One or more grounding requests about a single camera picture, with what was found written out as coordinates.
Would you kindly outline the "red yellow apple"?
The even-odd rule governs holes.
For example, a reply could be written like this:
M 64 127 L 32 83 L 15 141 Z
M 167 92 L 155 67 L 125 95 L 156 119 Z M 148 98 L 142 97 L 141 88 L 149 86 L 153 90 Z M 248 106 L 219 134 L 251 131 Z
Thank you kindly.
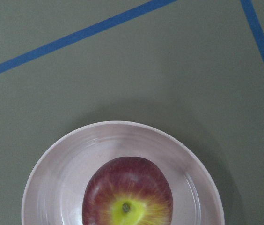
M 169 225 L 171 188 L 162 171 L 142 157 L 118 157 L 100 167 L 82 203 L 85 225 Z

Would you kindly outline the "pink plate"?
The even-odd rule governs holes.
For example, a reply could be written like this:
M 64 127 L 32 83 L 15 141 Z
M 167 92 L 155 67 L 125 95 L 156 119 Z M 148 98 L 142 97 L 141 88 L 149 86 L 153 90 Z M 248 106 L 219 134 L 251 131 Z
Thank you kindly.
M 154 127 L 106 121 L 72 131 L 41 156 L 24 190 L 22 224 L 82 224 L 82 200 L 90 178 L 103 164 L 123 156 L 149 159 L 163 172 L 174 200 L 172 224 L 225 223 L 212 177 L 185 145 Z

